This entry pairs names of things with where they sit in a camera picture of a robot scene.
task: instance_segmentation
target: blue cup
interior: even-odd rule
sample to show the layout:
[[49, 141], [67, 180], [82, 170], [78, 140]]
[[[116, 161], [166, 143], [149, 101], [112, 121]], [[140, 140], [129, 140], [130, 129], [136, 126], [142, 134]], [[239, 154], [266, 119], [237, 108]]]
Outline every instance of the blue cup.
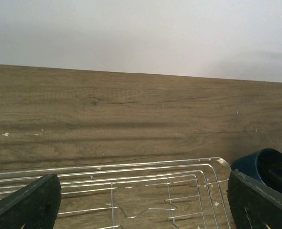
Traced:
[[[244, 156], [236, 160], [232, 165], [232, 170], [237, 169], [251, 178], [262, 182], [268, 187], [282, 193], [282, 186], [273, 182], [267, 173], [262, 172], [262, 164], [274, 164], [282, 162], [282, 153], [275, 149], [263, 149], [253, 154]], [[282, 170], [273, 170], [274, 173], [282, 177]]]

